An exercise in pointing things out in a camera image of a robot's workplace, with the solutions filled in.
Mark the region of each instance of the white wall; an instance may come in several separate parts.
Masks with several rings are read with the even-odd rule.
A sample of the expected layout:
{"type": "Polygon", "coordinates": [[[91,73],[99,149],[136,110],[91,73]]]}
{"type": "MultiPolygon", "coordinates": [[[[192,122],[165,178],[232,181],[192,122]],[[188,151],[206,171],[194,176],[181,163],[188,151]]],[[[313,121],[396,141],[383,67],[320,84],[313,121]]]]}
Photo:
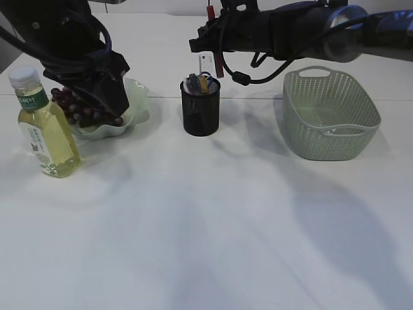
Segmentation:
{"type": "MultiPolygon", "coordinates": [[[[258,0],[260,10],[271,10],[300,0],[258,0]]],[[[109,13],[167,13],[172,15],[205,16],[208,0],[126,0],[120,5],[107,5],[109,13]]],[[[218,14],[220,0],[211,0],[218,14]]],[[[413,0],[350,0],[350,4],[360,5],[368,12],[388,10],[413,10],[413,0]]]]}

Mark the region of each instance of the tabletop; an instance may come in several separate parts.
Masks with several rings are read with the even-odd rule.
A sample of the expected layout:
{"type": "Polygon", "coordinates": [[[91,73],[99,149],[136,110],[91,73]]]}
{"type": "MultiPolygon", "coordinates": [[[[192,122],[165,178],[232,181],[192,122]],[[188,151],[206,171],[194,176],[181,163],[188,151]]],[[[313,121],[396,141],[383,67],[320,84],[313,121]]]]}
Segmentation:
{"type": "Polygon", "coordinates": [[[71,177],[42,175],[0,96],[1,309],[408,309],[412,101],[376,101],[355,160],[288,147],[280,100],[224,99],[219,130],[183,130],[152,98],[125,136],[78,141],[71,177]]]}
{"type": "MultiPolygon", "coordinates": [[[[205,17],[171,16],[167,14],[95,14],[107,27],[113,49],[122,53],[131,67],[129,78],[137,79],[150,90],[150,96],[179,98],[179,84],[190,73],[199,72],[199,56],[190,52],[188,40],[197,37],[197,29],[206,22],[205,17]]],[[[257,68],[249,64],[251,53],[227,53],[230,68],[263,78],[273,73],[281,62],[266,60],[257,68]]],[[[37,60],[22,55],[11,68],[25,65],[43,68],[37,60]]],[[[351,63],[332,63],[317,59],[295,61],[286,71],[313,65],[323,65],[352,74],[373,99],[413,99],[411,72],[413,63],[375,56],[361,56],[351,63]]],[[[13,94],[6,70],[0,74],[0,94],[13,94]]],[[[230,77],[221,80],[222,98],[281,98],[283,77],[265,85],[244,87],[230,77]]],[[[43,80],[51,89],[57,83],[43,80]]]]}

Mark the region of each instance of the green label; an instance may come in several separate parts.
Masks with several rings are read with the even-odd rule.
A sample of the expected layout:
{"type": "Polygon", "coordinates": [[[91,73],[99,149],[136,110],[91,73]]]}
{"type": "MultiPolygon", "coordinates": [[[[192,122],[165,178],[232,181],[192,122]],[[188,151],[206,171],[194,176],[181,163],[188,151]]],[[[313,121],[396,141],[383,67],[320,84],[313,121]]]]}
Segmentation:
{"type": "Polygon", "coordinates": [[[17,96],[21,107],[25,110],[38,110],[41,109],[49,103],[45,90],[41,90],[37,94],[31,96],[17,96]]]}

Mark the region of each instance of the bottle cap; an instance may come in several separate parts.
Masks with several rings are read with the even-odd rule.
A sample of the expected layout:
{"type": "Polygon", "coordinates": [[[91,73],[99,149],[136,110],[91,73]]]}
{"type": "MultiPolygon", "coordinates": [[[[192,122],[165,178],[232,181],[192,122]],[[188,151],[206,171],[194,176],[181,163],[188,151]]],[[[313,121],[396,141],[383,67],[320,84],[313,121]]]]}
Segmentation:
{"type": "Polygon", "coordinates": [[[40,77],[33,67],[17,68],[9,73],[8,78],[15,89],[33,89],[40,84],[40,77]]]}

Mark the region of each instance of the basket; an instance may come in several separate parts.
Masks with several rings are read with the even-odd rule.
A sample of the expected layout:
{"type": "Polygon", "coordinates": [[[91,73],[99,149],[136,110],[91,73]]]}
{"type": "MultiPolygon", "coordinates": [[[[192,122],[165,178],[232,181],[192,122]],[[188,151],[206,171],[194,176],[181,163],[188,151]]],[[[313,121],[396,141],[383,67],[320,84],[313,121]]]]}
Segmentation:
{"type": "Polygon", "coordinates": [[[284,118],[294,151],[308,160],[352,160],[370,143],[381,118],[363,87],[349,74],[308,67],[285,76],[284,118]],[[323,77],[304,77],[324,70],[323,77]]]}

